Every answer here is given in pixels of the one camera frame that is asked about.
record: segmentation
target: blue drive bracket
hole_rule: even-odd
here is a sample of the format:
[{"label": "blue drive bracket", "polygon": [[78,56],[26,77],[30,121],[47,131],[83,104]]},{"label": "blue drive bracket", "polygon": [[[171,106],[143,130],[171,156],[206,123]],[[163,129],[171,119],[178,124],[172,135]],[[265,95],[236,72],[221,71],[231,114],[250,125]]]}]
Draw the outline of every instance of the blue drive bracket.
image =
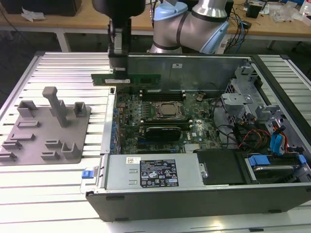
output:
[{"label": "blue drive bracket", "polygon": [[267,155],[252,155],[248,158],[249,164],[251,166],[263,166],[270,165],[269,159]]},{"label": "blue drive bracket", "polygon": [[307,162],[306,158],[302,154],[298,155],[298,159],[301,164],[305,164]]},{"label": "blue drive bracket", "polygon": [[282,145],[283,138],[280,134],[272,134],[270,141],[270,149],[272,152],[276,153],[277,156],[282,156],[280,148]]}]

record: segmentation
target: barcode sticker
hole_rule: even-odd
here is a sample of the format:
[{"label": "barcode sticker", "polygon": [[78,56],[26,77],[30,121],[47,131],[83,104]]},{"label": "barcode sticker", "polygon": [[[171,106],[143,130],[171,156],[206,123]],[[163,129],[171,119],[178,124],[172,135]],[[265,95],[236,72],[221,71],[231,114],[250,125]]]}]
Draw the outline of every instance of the barcode sticker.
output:
[{"label": "barcode sticker", "polygon": [[183,67],[182,63],[173,64],[173,69],[181,69]]},{"label": "barcode sticker", "polygon": [[129,79],[105,79],[105,83],[131,83]]}]

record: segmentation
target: warning label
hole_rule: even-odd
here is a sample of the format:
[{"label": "warning label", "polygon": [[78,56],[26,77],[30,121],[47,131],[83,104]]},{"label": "warning label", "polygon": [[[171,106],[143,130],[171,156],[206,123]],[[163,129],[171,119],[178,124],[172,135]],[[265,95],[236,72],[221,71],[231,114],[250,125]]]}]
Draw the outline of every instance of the warning label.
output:
[{"label": "warning label", "polygon": [[143,188],[178,186],[175,160],[141,160],[140,186]]}]

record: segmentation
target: sticker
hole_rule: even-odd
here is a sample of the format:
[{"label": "sticker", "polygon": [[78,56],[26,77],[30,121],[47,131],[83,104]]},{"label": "sticker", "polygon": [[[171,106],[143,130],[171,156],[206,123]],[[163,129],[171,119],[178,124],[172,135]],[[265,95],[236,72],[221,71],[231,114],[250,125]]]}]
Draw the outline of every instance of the sticker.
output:
[{"label": "sticker", "polygon": [[175,160],[141,160],[140,186],[143,188],[179,186]]},{"label": "sticker", "polygon": [[131,83],[129,79],[105,79],[105,83]]},{"label": "sticker", "polygon": [[183,67],[182,63],[173,64],[173,69],[181,69]]},{"label": "sticker", "polygon": [[139,164],[140,157],[126,157],[127,164]]}]

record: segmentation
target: plastic bag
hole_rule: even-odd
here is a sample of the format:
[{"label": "plastic bag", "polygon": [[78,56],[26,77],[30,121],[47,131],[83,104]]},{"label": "plastic bag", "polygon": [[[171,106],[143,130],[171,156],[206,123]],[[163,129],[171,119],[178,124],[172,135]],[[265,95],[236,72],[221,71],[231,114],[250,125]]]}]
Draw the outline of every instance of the plastic bag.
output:
[{"label": "plastic bag", "polygon": [[300,8],[300,13],[302,16],[311,16],[311,0],[305,0]]},{"label": "plastic bag", "polygon": [[274,22],[284,22],[293,20],[293,14],[295,13],[295,3],[287,1],[287,3],[277,11],[273,11],[271,17]]}]

